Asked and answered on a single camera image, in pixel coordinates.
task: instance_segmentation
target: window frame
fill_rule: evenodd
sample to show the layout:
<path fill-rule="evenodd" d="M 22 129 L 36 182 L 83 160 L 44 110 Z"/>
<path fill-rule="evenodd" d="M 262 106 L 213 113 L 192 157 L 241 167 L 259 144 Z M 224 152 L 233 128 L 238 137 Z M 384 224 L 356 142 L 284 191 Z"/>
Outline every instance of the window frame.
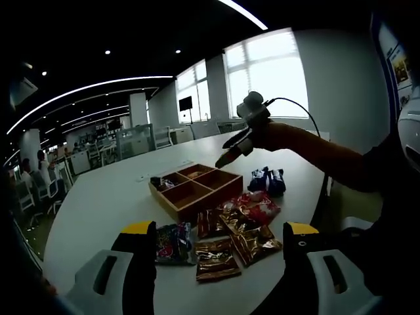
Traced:
<path fill-rule="evenodd" d="M 201 78 L 201 79 L 197 79 L 197 71 L 196 71 L 196 67 L 199 66 L 201 63 L 204 63 L 205 66 L 205 77 Z M 194 74 L 194 82 L 183 87 L 182 89 L 179 89 L 179 84 L 178 84 L 178 78 L 184 74 L 186 74 L 187 72 L 192 71 L 192 73 Z M 207 92 L 208 92 L 208 80 L 207 80 L 207 66 L 205 64 L 205 59 L 200 60 L 199 62 L 195 63 L 193 66 L 189 67 L 187 70 L 184 70 L 183 72 L 181 72 L 180 74 L 177 75 L 177 79 L 175 80 L 175 87 L 176 87 L 176 92 L 177 92 L 177 112 L 178 112 L 178 122 L 180 124 L 188 124 L 191 123 L 191 119 L 189 119 L 188 121 L 181 121 L 180 120 L 180 110 L 179 110 L 179 94 L 183 91 L 185 91 L 186 89 L 189 89 L 193 86 L 196 87 L 196 92 L 197 92 L 197 102 L 198 102 L 198 115 L 199 115 L 199 120 L 192 120 L 193 123 L 196 122 L 200 122 L 200 121 L 207 121 L 209 119 L 211 119 L 211 117 L 207 118 L 207 119 L 202 119 L 201 118 L 201 106 L 200 106 L 200 94 L 198 92 L 198 85 L 201 82 L 207 82 Z"/>
<path fill-rule="evenodd" d="M 299 50 L 298 50 L 297 47 L 296 47 L 295 51 L 291 51 L 289 53 L 285 53 L 285 54 L 282 54 L 280 56 L 269 56 L 269 57 L 264 57 L 264 58 L 261 58 L 261 59 L 258 59 L 258 60 L 250 60 L 247 44 L 252 42 L 252 41 L 262 39 L 264 37 L 270 37 L 270 36 L 273 36 L 273 35 L 278 35 L 280 33 L 289 33 L 289 32 L 293 33 L 291 28 L 285 28 L 285 29 L 282 29 L 282 30 L 271 31 L 271 32 L 268 32 L 268 33 L 264 33 L 262 35 L 257 35 L 257 36 L 245 39 L 245 40 L 240 41 L 239 43 L 233 44 L 233 45 L 231 45 L 231 46 L 229 46 L 229 47 L 227 47 L 223 50 L 224 73 L 225 73 L 226 88 L 227 88 L 227 93 L 228 93 L 229 119 L 241 119 L 240 117 L 238 117 L 238 115 L 235 111 L 236 106 L 239 105 L 239 104 L 233 104 L 232 103 L 232 93 L 231 93 L 230 78 L 229 78 L 230 74 L 233 74 L 233 73 L 241 71 L 241 70 L 245 70 L 245 72 L 247 74 L 247 80 L 248 80 L 248 88 L 249 88 L 248 91 L 252 91 L 251 76 L 250 76 L 250 71 L 249 70 L 253 65 L 261 64 L 263 62 L 268 62 L 268 61 L 280 60 L 280 59 L 283 59 L 283 58 L 299 57 L 299 60 L 301 61 L 301 56 L 299 54 Z M 240 46 L 242 46 L 244 62 L 242 64 L 232 66 L 232 67 L 229 68 L 228 57 L 227 57 L 226 51 L 229 50 L 229 49 L 235 49 L 235 48 L 240 47 Z M 308 90 L 307 90 L 307 87 L 306 87 L 306 80 L 305 80 L 305 89 L 306 89 L 306 97 L 307 97 L 308 96 Z M 309 112 L 309 101 L 308 101 L 306 110 L 308 110 L 308 112 Z M 282 119 L 309 119 L 309 116 L 306 112 L 304 114 L 304 117 L 299 117 L 299 116 L 271 116 L 271 117 L 282 118 Z"/>

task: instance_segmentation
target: pillar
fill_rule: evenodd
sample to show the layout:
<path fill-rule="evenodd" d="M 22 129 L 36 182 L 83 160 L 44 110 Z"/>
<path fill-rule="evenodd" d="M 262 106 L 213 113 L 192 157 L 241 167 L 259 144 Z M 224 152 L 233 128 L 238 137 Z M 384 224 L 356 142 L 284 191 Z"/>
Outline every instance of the pillar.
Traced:
<path fill-rule="evenodd" d="M 131 127 L 147 124 L 145 93 L 130 95 L 130 123 Z"/>
<path fill-rule="evenodd" d="M 41 149 L 41 141 L 39 139 L 39 129 L 30 129 L 26 131 L 19 141 L 20 162 L 28 158 L 31 170 L 38 169 L 38 151 Z"/>

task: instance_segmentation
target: blue snack packet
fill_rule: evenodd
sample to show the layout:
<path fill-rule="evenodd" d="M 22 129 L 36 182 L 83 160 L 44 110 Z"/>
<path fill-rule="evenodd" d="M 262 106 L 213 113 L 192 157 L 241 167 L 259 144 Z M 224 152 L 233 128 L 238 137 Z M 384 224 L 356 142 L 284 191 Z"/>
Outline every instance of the blue snack packet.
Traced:
<path fill-rule="evenodd" d="M 252 179 L 248 185 L 248 190 L 250 192 L 257 192 L 259 190 L 267 190 L 267 174 L 268 174 L 268 167 L 264 167 L 263 169 L 256 169 L 252 171 Z"/>
<path fill-rule="evenodd" d="M 273 169 L 268 174 L 268 195 L 270 197 L 280 197 L 286 191 L 286 185 L 283 179 L 283 169 Z"/>

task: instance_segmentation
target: brown snack packet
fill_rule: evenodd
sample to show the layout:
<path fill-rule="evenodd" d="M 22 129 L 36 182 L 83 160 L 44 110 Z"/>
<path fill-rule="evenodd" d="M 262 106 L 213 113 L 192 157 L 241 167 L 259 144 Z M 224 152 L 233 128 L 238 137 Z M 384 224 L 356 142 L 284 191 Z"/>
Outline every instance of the brown snack packet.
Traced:
<path fill-rule="evenodd" d="M 223 211 L 220 218 L 230 231 L 235 234 L 258 227 L 258 223 L 247 217 L 242 210 L 238 208 Z"/>
<path fill-rule="evenodd" d="M 199 282 L 239 276 L 241 270 L 232 254 L 232 241 L 196 243 L 198 258 L 196 280 Z"/>
<path fill-rule="evenodd" d="M 267 225 L 239 234 L 232 234 L 230 238 L 246 266 L 283 249 L 282 243 L 274 238 Z"/>
<path fill-rule="evenodd" d="M 198 213 L 197 231 L 199 238 L 227 235 L 219 217 L 221 213 L 222 211 L 218 209 L 208 209 Z"/>

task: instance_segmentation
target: ceiling light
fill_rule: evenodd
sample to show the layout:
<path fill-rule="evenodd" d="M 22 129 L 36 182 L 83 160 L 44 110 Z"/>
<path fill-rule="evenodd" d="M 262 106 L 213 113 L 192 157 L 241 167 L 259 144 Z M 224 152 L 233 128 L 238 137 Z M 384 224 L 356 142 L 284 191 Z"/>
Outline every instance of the ceiling light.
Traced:
<path fill-rule="evenodd" d="M 246 11 L 243 7 L 238 5 L 237 3 L 233 2 L 232 0 L 219 0 L 220 2 L 223 2 L 225 5 L 231 7 L 238 13 L 242 14 L 244 17 L 246 17 L 248 20 L 252 21 L 255 25 L 257 25 L 260 29 L 263 31 L 267 30 L 268 28 L 262 23 L 258 18 L 253 16 L 251 13 Z"/>
<path fill-rule="evenodd" d="M 89 125 L 91 123 L 97 123 L 98 121 L 101 121 L 101 120 L 104 120 L 104 119 L 110 119 L 110 118 L 114 118 L 114 117 L 122 116 L 122 115 L 127 115 L 127 113 L 122 113 L 122 114 L 118 114 L 118 115 L 114 115 L 114 116 L 110 116 L 110 117 L 106 117 L 106 118 L 101 118 L 101 119 L 98 119 L 98 120 L 94 120 L 94 121 L 91 121 L 89 123 L 84 123 L 82 125 L 78 125 L 77 127 L 74 127 L 74 128 L 68 129 L 66 131 L 63 131 L 63 133 L 68 133 L 69 131 L 72 131 L 72 130 L 77 129 L 77 128 L 80 128 L 80 127 L 84 127 L 84 126 Z"/>
<path fill-rule="evenodd" d="M 42 103 L 38 107 L 34 108 L 30 112 L 28 112 L 26 115 L 24 115 L 22 118 L 20 118 L 9 129 L 9 131 L 7 131 L 6 135 L 8 135 L 9 133 L 11 133 L 14 128 L 16 128 L 21 122 L 23 122 L 26 118 L 28 118 L 29 116 L 31 116 L 33 113 L 35 113 L 40 108 L 44 107 L 45 105 L 50 104 L 51 102 L 54 102 L 55 100 L 59 100 L 60 98 L 63 98 L 65 96 L 68 96 L 70 94 L 73 94 L 73 93 L 76 93 L 76 92 L 80 92 L 80 91 L 83 91 L 83 90 L 86 90 L 86 89 L 90 89 L 91 87 L 99 87 L 101 85 L 111 84 L 111 83 L 117 83 L 117 82 L 132 81 L 132 80 L 141 80 L 141 79 L 172 79 L 172 78 L 173 78 L 172 75 L 151 75 L 149 77 L 126 77 L 125 79 L 110 80 L 110 81 L 95 83 L 95 84 L 92 84 L 92 85 L 87 85 L 86 87 L 80 87 L 80 88 L 78 88 L 76 90 L 72 90 L 72 91 L 66 92 L 64 94 L 58 95 L 58 96 L 56 96 L 56 97 L 54 97 L 54 98 L 46 101 L 45 103 Z"/>
<path fill-rule="evenodd" d="M 105 112 L 109 112 L 110 110 L 117 110 L 117 109 L 119 109 L 119 108 L 124 108 L 124 107 L 129 107 L 129 106 L 128 106 L 128 105 L 126 105 L 126 106 L 120 106 L 120 107 L 110 108 L 109 110 L 101 110 L 100 112 L 96 112 L 96 113 L 93 113 L 93 114 L 89 114 L 89 115 L 86 115 L 86 116 L 79 117 L 79 118 L 73 119 L 73 120 L 71 120 L 71 121 L 68 121 L 67 123 L 63 123 L 63 124 L 62 124 L 62 126 L 65 126 L 65 125 L 67 125 L 68 123 L 73 123 L 73 122 L 75 122 L 75 121 L 77 121 L 77 120 L 80 120 L 80 119 L 84 119 L 84 118 L 91 117 L 91 116 L 96 115 L 96 114 L 105 113 Z"/>

